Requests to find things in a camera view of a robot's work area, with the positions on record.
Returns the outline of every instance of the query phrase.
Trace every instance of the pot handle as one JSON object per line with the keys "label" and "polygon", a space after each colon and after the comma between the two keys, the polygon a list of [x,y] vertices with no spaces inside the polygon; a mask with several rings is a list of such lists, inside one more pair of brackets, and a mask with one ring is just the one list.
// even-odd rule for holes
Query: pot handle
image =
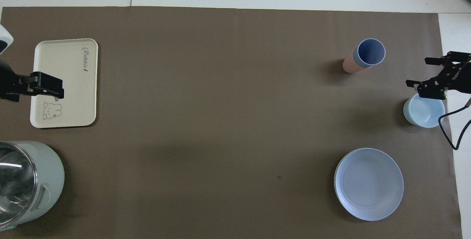
{"label": "pot handle", "polygon": [[42,210],[51,202],[51,192],[49,191],[48,184],[41,184],[39,189],[38,200],[34,204],[32,210]]}

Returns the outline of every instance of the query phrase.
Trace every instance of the bowl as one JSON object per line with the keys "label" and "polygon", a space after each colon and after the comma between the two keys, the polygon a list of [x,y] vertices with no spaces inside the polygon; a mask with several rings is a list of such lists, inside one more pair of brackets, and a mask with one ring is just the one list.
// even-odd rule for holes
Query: bowl
{"label": "bowl", "polygon": [[404,104],[404,116],[412,125],[433,128],[439,124],[439,117],[445,114],[442,100],[421,98],[419,94]]}

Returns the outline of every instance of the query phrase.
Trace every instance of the pink cup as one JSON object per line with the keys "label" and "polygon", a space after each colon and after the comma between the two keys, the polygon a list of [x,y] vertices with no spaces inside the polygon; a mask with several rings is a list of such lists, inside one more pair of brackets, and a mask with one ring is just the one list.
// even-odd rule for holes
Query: pink cup
{"label": "pink cup", "polygon": [[344,60],[343,70],[357,73],[382,63],[386,49],[378,39],[363,40]]}

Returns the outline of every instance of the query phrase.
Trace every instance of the brown mat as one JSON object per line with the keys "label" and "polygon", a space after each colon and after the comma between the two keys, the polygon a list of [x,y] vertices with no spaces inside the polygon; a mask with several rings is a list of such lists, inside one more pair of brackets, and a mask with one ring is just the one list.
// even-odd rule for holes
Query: brown mat
{"label": "brown mat", "polygon": [[[424,63],[441,56],[437,14],[22,7],[2,24],[17,73],[40,41],[99,43],[91,127],[35,129],[29,98],[0,102],[0,139],[50,145],[66,170],[52,210],[2,237],[461,238],[451,148],[402,115],[405,80],[440,70]],[[365,38],[385,61],[344,73]],[[337,163],[359,147],[404,176],[381,221],[356,219],[334,192]]]}

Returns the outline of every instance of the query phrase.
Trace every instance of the cartoon print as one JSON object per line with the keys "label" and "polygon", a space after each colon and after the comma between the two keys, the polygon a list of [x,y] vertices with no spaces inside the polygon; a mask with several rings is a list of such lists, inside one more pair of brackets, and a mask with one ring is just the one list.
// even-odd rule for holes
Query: cartoon print
{"label": "cartoon print", "polygon": [[51,119],[62,115],[62,105],[60,103],[44,103],[44,116],[42,119]]}

